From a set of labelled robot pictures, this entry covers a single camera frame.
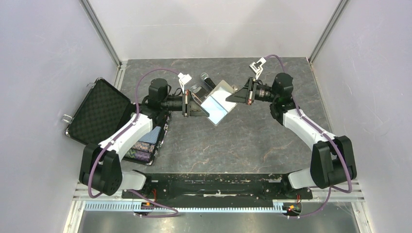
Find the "grey card holder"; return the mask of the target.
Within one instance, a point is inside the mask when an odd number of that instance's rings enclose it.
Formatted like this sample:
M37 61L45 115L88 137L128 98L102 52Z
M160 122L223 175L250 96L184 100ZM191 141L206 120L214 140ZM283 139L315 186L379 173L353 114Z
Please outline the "grey card holder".
M234 92L234 88L222 80L202 102L201 107L209 114L208 120L215 126L237 105L235 102L226 101Z

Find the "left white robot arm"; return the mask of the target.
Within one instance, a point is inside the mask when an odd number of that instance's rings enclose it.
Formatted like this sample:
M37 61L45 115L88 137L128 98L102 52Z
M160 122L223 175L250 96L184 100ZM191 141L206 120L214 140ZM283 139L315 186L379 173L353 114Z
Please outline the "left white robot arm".
M137 110L117 132L99 144L85 147L79 181L87 186L88 195L97 198L111 196L120 189L132 189L141 198L151 195L153 185L139 171L123 171L121 161L127 151L144 135L155 128L158 115L180 111L185 117L207 117L209 113L194 99L190 90L181 95L169 93L165 79L151 81L147 102L136 104Z

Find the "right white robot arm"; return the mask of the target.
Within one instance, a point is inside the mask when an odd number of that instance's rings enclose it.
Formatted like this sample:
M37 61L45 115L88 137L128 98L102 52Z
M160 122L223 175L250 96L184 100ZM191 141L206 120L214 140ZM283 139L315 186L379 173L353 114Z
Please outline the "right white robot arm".
M311 120L295 103L292 96L293 78L287 73L276 75L271 86L250 77L244 87L226 98L228 102L251 105L254 101L268 102L270 113L278 123L295 133L311 150L308 168L291 172L282 180L281 193L295 197L302 188L335 188L357 177L353 146L347 136L336 136Z

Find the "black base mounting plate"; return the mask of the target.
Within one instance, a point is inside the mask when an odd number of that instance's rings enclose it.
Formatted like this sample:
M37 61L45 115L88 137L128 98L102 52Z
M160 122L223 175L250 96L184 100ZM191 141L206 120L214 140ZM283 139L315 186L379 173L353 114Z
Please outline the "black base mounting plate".
M169 207L268 207L273 200L311 200L276 173L149 173L140 193Z

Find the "blue playing card deck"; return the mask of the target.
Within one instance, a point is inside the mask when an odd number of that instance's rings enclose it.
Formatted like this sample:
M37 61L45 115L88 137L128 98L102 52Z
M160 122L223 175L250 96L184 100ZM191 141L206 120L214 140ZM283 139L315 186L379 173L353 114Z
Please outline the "blue playing card deck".
M156 126L150 132L146 133L139 139L139 142L148 143L156 145L158 143L158 139L160 136L162 128L160 126Z

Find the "clear plastic card box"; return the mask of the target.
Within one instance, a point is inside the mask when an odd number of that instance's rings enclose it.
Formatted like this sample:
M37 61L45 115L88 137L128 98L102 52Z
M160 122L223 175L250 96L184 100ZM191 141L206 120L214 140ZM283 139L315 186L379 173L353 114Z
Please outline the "clear plastic card box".
M200 83L196 83L192 85L189 89L191 91L191 94L194 100L200 104L204 102L204 100L207 98L207 96L210 93L210 90Z

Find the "black glitter microphone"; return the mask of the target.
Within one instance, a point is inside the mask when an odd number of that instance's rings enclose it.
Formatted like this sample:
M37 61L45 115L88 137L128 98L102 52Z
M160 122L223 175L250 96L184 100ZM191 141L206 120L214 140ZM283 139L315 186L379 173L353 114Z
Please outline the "black glitter microphone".
M216 84L212 81L212 79L210 78L210 76L206 72L203 72L201 74L201 80L206 84L206 86L210 90L213 90L216 87Z

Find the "black poker chip case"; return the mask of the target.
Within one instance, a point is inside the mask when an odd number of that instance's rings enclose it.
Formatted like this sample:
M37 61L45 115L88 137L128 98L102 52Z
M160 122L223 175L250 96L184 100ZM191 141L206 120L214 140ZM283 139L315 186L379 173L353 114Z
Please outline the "black poker chip case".
M171 113L162 110L152 110L147 106L140 106L140 113L153 120L153 128L162 128L156 145L135 142L131 149L149 152L153 156L161 147ZM127 122L134 119L136 105L112 84L103 78L98 78L89 90L82 104L76 111L71 123L66 128L66 136L84 144L99 144L114 135Z

